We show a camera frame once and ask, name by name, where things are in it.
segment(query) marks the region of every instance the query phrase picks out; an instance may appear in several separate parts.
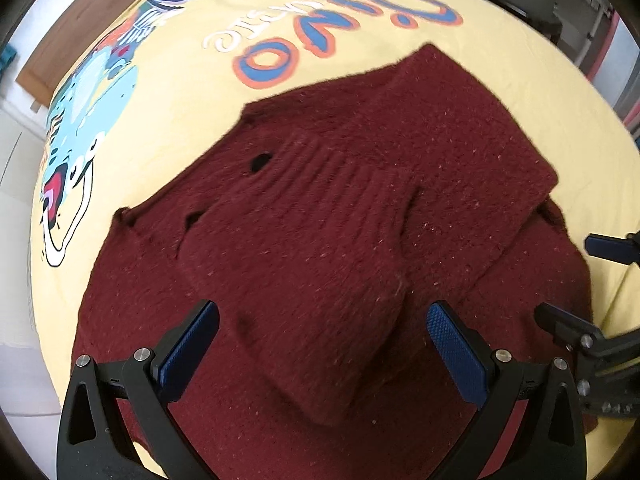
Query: white lettering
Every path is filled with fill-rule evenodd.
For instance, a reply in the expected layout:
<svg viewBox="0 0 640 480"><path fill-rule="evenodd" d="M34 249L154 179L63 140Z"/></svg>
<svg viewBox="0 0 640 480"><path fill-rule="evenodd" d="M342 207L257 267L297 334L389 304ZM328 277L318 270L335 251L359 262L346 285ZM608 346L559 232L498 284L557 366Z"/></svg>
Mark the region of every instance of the white lettering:
<svg viewBox="0 0 640 480"><path fill-rule="evenodd" d="M229 28L231 27L242 27L250 30L252 33L249 34L247 38L249 40L253 40L254 38L257 38L265 28L269 27L269 23L259 23L258 25L254 25L253 23L244 22L242 18L238 18L229 25Z"/></svg>
<svg viewBox="0 0 640 480"><path fill-rule="evenodd" d="M260 16L260 20L263 22L277 22L278 20L281 20L282 18L284 18L285 16L288 16L289 13L288 12L281 12L280 14L278 14L277 16L269 16L268 14L264 14L262 16Z"/></svg>
<svg viewBox="0 0 640 480"><path fill-rule="evenodd" d="M225 42L223 38L216 38L215 47L218 52L231 52L235 49L242 41L242 35L236 30L220 30L218 32L214 32L213 34L209 34L204 41L202 42L203 48L209 47L209 41L211 38L218 34L226 34L231 37L231 43L225 46Z"/></svg>
<svg viewBox="0 0 640 480"><path fill-rule="evenodd" d="M269 8L273 10L288 10L289 12L306 14L306 10L296 7L295 4L306 5L307 7L313 7L314 9L320 9L322 7L322 4L320 2L302 2L300 0L295 0L293 2L289 2L288 4L284 4L284 7L271 6Z"/></svg>

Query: cartoon print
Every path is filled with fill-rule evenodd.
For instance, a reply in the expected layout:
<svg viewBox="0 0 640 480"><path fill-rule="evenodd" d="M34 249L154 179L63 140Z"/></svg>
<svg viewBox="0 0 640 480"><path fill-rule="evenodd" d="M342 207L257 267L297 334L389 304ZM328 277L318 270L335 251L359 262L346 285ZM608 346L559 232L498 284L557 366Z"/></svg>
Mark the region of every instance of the cartoon print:
<svg viewBox="0 0 640 480"><path fill-rule="evenodd" d="M384 16L385 11L390 12L389 20L392 25L405 30L418 28L418 20L425 20L439 25L457 27L462 25L462 16L447 4L439 0L417 0L430 6L437 7L436 11L421 10L404 7L389 0L295 0L286 3L283 7L270 6L269 9L281 10L279 17L265 15L265 11L250 10L246 16L235 20L228 30L209 34L203 41L202 47L208 48L209 41L220 34L232 38L232 42L225 45L222 38L217 38L215 47L218 52L231 52L241 43L243 36L238 30L231 27L240 27L250 30L252 33L246 38L253 40L264 32L271 22L280 20L287 15L292 16L293 29L305 50L320 59L331 58L336 53L336 36L330 29L358 30L360 22L344 12L323 9L325 5L341 7L341 10L357 12L368 16ZM312 10L300 9L298 5L312 7ZM245 20L260 19L263 23L254 24ZM275 59L256 59L260 54L269 52L275 54ZM279 85L291 77L298 66L300 55L298 48L290 41L283 38L267 38L248 46L239 56L232 60L232 68L238 80L254 90L271 88Z"/></svg>
<svg viewBox="0 0 640 480"><path fill-rule="evenodd" d="M138 80L138 67L130 67L92 103L91 97L103 79L108 59L108 48L92 56L84 70L74 75L52 110L56 126L49 139L49 161L43 176L41 198L45 254L53 267L62 263L66 247L89 206L95 153L129 103ZM57 247L51 231L58 220L58 210L80 182L83 183L81 206L62 244Z"/></svg>
<svg viewBox="0 0 640 480"><path fill-rule="evenodd" d="M41 163L42 229L47 263L58 267L91 200L94 157L127 107L138 81L132 65L140 44L157 26L184 11L190 0L145 0L112 28L85 56L56 93L47 120L46 154ZM58 244L52 230L60 207L82 185L80 207Z"/></svg>
<svg viewBox="0 0 640 480"><path fill-rule="evenodd" d="M158 25L184 11L183 5L190 0L145 0L123 23L108 32L94 50L111 47L107 62L107 79L113 79L120 70L131 63L136 49L148 38Z"/></svg>

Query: white wall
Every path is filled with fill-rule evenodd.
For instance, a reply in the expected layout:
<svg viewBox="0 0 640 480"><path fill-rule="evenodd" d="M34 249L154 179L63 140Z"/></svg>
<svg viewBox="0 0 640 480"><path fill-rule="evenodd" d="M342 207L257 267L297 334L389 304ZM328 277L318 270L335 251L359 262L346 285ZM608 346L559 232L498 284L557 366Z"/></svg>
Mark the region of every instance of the white wall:
<svg viewBox="0 0 640 480"><path fill-rule="evenodd" d="M0 97L6 101L3 108L43 138L47 109L41 107L37 113L34 113L30 109L33 97L15 83L15 78L40 40L73 1L36 0L9 40L18 54L0 82Z"/></svg>
<svg viewBox="0 0 640 480"><path fill-rule="evenodd" d="M14 32L14 62L0 83L0 408L43 473L56 478L60 402L42 359L29 280L31 203L47 110L15 78L74 0L37 0Z"/></svg>
<svg viewBox="0 0 640 480"><path fill-rule="evenodd" d="M55 478L60 403L40 352L28 275L43 151L41 138L0 109L0 408L36 464Z"/></svg>
<svg viewBox="0 0 640 480"><path fill-rule="evenodd" d="M611 105L616 105L631 77L640 48L625 23L620 20L611 46L593 78L593 86Z"/></svg>

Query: wooden headboard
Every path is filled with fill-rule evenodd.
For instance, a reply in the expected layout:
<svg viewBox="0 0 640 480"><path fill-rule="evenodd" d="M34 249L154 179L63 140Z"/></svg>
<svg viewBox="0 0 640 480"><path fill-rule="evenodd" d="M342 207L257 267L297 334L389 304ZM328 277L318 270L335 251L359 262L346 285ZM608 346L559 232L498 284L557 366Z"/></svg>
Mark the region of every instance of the wooden headboard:
<svg viewBox="0 0 640 480"><path fill-rule="evenodd" d="M136 0L75 0L42 38L16 82L49 106L82 53Z"/></svg>

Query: ribbed cuff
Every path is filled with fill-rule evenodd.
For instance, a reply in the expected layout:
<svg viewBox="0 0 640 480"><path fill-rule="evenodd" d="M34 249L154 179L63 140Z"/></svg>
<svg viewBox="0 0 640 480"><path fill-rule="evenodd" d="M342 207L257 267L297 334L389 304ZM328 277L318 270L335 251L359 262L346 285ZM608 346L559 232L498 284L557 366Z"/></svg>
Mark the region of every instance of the ribbed cuff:
<svg viewBox="0 0 640 480"><path fill-rule="evenodd" d="M280 218L292 231L328 229L342 239L377 243L399 236L414 192L409 171L374 168L295 132L260 171L230 190L230 198Z"/></svg>

